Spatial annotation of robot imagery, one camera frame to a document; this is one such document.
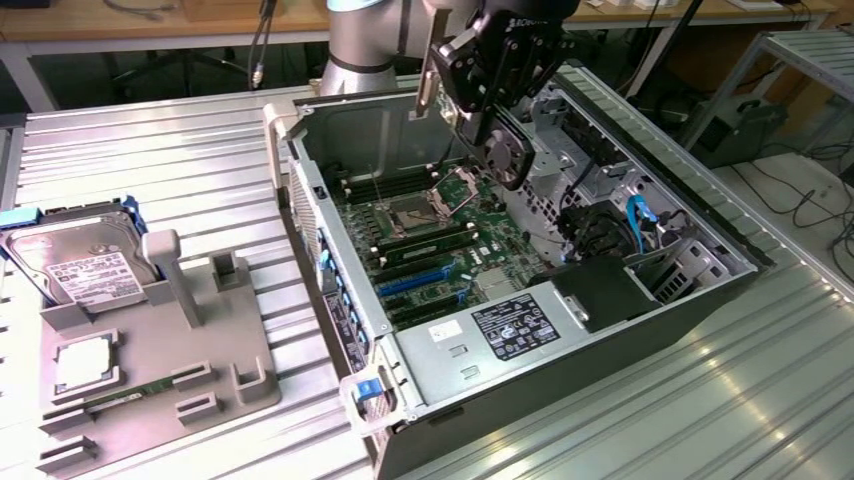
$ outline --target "white label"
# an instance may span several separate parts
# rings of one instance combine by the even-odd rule
[[[449,322],[433,325],[428,330],[433,342],[447,340],[448,338],[455,337],[456,335],[463,333],[463,329],[460,328],[459,322],[456,320],[451,320]]]
[[[48,273],[82,306],[142,293],[121,252],[49,265]]]

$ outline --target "blue pcie slot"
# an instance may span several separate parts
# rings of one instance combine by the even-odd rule
[[[384,287],[379,287],[379,296],[388,297],[391,295],[396,295],[397,293],[403,293],[413,288],[421,287],[435,282],[441,282],[448,279],[451,276],[451,270],[453,270],[453,262],[451,265],[441,267],[440,270],[435,270],[432,272],[427,272],[421,275],[417,275],[408,280],[401,280],[399,282],[392,283],[391,285],[385,285]]]

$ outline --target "circuit board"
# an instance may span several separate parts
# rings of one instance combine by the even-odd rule
[[[400,329],[521,290],[547,270],[489,179],[459,166],[436,173],[435,188],[388,198],[377,189],[379,201],[337,202],[385,313]],[[419,238],[429,239],[397,247]]]

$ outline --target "metal bracket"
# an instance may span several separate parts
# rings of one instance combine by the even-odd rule
[[[303,119],[300,111],[291,99],[281,103],[264,105],[264,140],[267,143],[267,159],[269,162],[269,176],[276,191],[284,188],[281,181],[281,158],[279,156],[279,142],[291,141],[301,130]]]

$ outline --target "metal sheet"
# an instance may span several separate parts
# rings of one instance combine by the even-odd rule
[[[834,290],[842,287],[832,272],[814,265],[796,246],[780,246],[770,235],[776,233],[772,226],[752,220],[748,206],[731,199],[726,187],[621,99],[583,72],[569,79],[779,267],[672,348],[409,478],[851,476],[854,312],[843,300],[850,293]],[[253,95],[30,116],[25,202],[49,207],[133,193],[152,226],[173,227],[185,237],[184,268],[205,262],[205,255],[221,248],[236,247],[245,256],[283,391],[281,403],[267,411],[84,478],[170,478],[176,472],[186,478],[372,476],[363,443],[349,433],[336,400],[335,374],[287,236],[269,218],[264,155],[237,147],[250,148],[261,135],[260,123],[244,122],[252,108],[241,102]],[[120,123],[138,123],[145,135],[116,128]],[[176,124],[182,132],[169,130]],[[216,163],[225,152],[242,155],[242,167]],[[186,163],[214,168],[186,175]],[[101,180],[88,181],[86,172]],[[72,179],[86,188],[74,187]],[[0,326],[8,325],[0,332],[0,469],[9,478],[40,478],[32,458],[44,435],[29,420],[37,296],[20,276],[0,278],[0,297],[12,297],[0,302]]]

